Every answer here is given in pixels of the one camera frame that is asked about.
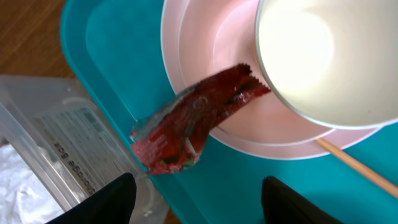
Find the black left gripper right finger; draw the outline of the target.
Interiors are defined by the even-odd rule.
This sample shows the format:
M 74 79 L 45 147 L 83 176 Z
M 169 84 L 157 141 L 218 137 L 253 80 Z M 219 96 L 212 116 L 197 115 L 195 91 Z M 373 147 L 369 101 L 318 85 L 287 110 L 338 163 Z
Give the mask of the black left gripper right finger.
M 341 224 L 273 176 L 262 181 L 261 204 L 266 224 Z

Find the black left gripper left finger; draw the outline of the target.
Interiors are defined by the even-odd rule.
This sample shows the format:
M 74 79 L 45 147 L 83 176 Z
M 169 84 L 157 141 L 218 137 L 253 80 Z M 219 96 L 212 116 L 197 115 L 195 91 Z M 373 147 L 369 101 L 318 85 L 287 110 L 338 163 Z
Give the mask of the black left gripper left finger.
M 134 176 L 125 173 L 49 224 L 128 224 L 136 194 Z

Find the red snack wrapper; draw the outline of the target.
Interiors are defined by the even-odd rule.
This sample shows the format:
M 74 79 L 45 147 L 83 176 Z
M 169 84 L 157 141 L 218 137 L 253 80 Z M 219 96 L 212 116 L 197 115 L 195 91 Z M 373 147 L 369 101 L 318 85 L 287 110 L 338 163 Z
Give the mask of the red snack wrapper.
M 131 151 L 147 174 L 170 174 L 194 166 L 212 129 L 270 92 L 239 63 L 181 91 L 132 127 Z

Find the white tissue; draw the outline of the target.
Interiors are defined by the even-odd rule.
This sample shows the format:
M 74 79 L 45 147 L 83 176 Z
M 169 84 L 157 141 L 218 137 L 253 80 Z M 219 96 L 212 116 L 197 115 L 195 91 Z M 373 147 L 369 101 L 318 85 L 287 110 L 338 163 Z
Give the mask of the white tissue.
M 10 144 L 1 146 L 1 223 L 47 223 L 62 208 Z

